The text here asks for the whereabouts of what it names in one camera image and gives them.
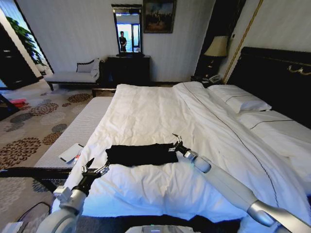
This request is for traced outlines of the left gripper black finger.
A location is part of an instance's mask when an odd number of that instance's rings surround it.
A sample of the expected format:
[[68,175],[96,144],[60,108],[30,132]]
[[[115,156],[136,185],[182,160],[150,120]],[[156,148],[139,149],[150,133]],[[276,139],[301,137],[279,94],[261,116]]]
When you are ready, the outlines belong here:
[[98,168],[96,170],[96,173],[97,174],[106,174],[109,171],[109,165],[110,165],[110,162],[107,161],[103,167]]
[[91,160],[89,160],[84,166],[82,166],[82,172],[86,173],[88,172],[89,167],[92,165],[94,161],[94,158],[92,158]]

